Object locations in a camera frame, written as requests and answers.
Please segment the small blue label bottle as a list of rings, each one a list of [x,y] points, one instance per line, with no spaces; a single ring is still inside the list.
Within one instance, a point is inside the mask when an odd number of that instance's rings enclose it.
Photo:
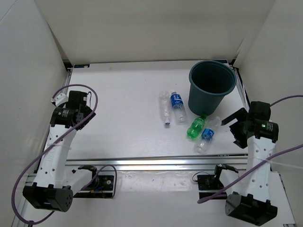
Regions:
[[[194,151],[200,154],[205,153],[208,150],[210,143],[212,142],[216,130],[221,125],[220,117],[216,116],[209,120],[194,146]]]

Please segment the green plastic soda bottle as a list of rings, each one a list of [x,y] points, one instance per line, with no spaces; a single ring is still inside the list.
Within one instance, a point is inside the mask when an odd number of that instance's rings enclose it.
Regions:
[[[199,133],[203,129],[206,122],[207,114],[202,114],[201,116],[195,118],[191,126],[187,130],[187,136],[195,139],[198,137]]]

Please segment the clear unlabelled plastic bottle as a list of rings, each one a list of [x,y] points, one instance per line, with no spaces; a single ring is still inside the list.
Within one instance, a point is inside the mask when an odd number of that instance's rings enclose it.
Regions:
[[[168,91],[161,91],[159,93],[159,108],[163,124],[168,128],[171,123],[170,96]]]

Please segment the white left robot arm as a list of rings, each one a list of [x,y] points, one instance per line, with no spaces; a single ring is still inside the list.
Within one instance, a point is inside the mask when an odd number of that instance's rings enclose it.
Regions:
[[[67,212],[73,197],[83,187],[95,189],[99,184],[94,166],[80,166],[71,176],[65,176],[65,164],[71,142],[78,130],[92,119],[94,113],[86,104],[55,108],[50,121],[50,134],[39,170],[31,186],[25,186],[23,196],[36,209]]]

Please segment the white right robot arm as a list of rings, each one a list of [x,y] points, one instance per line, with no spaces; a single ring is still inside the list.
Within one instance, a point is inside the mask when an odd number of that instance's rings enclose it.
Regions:
[[[222,125],[236,120],[230,131],[234,143],[248,149],[247,176],[240,179],[238,170],[225,164],[216,166],[213,176],[213,185],[218,189],[235,182],[225,191],[225,214],[258,227],[274,219],[278,210],[270,202],[270,163],[257,166],[271,157],[276,147],[278,125],[270,122],[270,115],[268,104],[256,102],[248,111],[242,108],[222,120]]]

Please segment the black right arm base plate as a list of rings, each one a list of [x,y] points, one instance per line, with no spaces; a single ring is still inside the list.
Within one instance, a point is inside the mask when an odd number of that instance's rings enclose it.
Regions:
[[[224,187],[215,175],[204,171],[195,173],[192,176],[192,182],[198,185],[199,199],[212,196]]]

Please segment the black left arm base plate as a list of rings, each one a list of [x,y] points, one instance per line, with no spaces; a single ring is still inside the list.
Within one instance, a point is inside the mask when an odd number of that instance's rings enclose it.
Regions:
[[[95,188],[81,191],[75,194],[74,198],[111,199],[114,192],[114,179],[113,175],[99,175],[98,185]]]

